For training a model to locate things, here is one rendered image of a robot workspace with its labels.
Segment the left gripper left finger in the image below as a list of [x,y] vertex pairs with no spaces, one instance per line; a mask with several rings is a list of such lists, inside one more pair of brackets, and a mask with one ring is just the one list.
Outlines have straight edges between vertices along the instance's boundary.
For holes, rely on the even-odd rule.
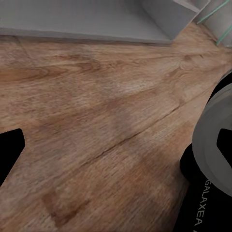
[[24,148],[25,139],[21,129],[0,134],[0,186]]

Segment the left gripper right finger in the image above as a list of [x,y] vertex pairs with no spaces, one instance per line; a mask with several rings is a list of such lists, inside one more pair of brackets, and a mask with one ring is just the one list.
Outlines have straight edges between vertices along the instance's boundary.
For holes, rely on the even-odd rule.
[[232,130],[220,129],[217,146],[232,167]]

